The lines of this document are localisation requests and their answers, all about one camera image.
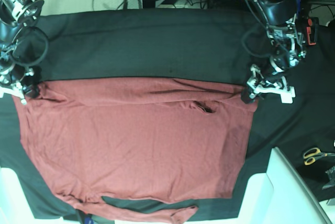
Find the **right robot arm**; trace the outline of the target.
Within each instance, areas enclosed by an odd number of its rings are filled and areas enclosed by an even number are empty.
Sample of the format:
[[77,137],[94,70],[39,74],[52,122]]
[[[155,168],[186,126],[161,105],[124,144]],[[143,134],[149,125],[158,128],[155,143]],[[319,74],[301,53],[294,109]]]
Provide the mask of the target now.
[[[1,0],[1,95],[18,97],[25,105],[27,98],[37,97],[33,67],[49,50],[48,36],[36,27],[44,0]],[[36,35],[44,42],[39,57],[28,54],[29,38]]]

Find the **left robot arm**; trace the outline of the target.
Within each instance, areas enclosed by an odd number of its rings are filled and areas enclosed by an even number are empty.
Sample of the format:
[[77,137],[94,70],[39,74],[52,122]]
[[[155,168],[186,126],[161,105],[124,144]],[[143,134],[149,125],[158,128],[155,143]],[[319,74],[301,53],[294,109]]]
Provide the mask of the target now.
[[277,94],[283,104],[291,104],[295,89],[286,75],[306,57],[305,36],[296,25],[298,0],[245,0],[250,11],[257,11],[255,18],[264,28],[272,45],[270,53],[259,54],[267,62],[264,66],[252,64],[251,76],[241,99],[249,104],[264,94]]

